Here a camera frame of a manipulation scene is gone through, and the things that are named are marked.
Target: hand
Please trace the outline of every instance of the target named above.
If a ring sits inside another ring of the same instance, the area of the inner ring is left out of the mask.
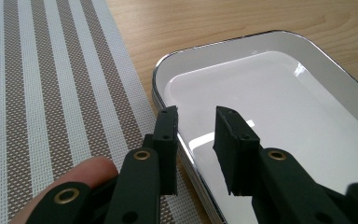
[[[95,157],[83,161],[29,201],[20,212],[11,219],[10,223],[25,223],[45,194],[60,184],[65,182],[81,182],[94,189],[117,175],[118,171],[116,166],[105,157]]]

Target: striped placemat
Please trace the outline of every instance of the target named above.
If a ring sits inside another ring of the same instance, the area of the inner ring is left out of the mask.
[[[0,223],[89,157],[120,168],[154,122],[103,0],[0,0]],[[178,192],[162,222],[200,222]]]

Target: white tray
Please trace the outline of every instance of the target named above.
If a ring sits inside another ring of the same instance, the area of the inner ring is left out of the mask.
[[[316,182],[358,182],[358,83],[308,39],[275,31],[165,56],[158,107],[177,105],[181,158],[213,222],[256,223],[251,198],[228,196],[212,149],[217,105],[237,110],[263,147],[292,153]]]

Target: black object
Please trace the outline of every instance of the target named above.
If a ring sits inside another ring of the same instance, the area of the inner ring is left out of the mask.
[[[59,185],[27,223],[159,223],[160,195],[176,194],[177,125],[176,106],[161,110],[154,133],[127,154],[119,176],[93,190],[76,182]]]
[[[237,111],[216,108],[213,149],[228,191],[253,196],[259,223],[358,223],[358,183],[343,196],[318,185],[290,153],[256,142]]]

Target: wooden table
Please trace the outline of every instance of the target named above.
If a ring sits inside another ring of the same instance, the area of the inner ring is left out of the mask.
[[[305,36],[358,81],[358,0],[106,1],[153,108],[152,72],[161,57],[269,30]]]

